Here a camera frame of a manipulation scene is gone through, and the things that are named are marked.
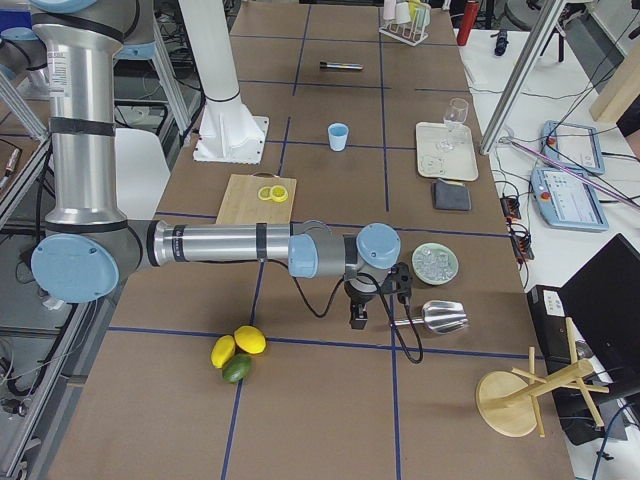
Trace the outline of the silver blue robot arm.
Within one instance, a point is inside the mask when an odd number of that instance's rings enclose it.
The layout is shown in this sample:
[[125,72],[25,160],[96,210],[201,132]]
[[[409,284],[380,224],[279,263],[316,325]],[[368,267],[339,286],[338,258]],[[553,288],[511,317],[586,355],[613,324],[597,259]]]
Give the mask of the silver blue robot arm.
[[294,279],[337,278],[361,329],[373,298],[411,298],[396,231],[373,223],[336,235],[316,222],[249,225],[131,224],[117,203],[116,54],[151,28],[139,1],[35,1],[32,27],[44,42],[50,81],[49,131],[56,200],[31,256],[38,285],[68,303],[111,293],[129,275],[170,262],[274,262]]

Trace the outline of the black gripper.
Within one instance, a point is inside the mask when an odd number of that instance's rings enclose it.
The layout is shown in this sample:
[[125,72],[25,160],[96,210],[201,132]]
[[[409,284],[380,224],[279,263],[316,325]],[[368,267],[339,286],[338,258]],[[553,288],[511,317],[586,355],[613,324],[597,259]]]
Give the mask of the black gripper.
[[359,271],[356,277],[348,280],[345,285],[350,299],[350,327],[355,330],[365,328],[368,321],[366,305],[374,298],[382,301],[388,324],[395,327],[396,323],[387,301],[387,298],[392,296],[396,296],[397,301],[403,306],[403,321],[410,323],[412,283],[413,277],[405,262],[396,263],[384,272],[371,269]]

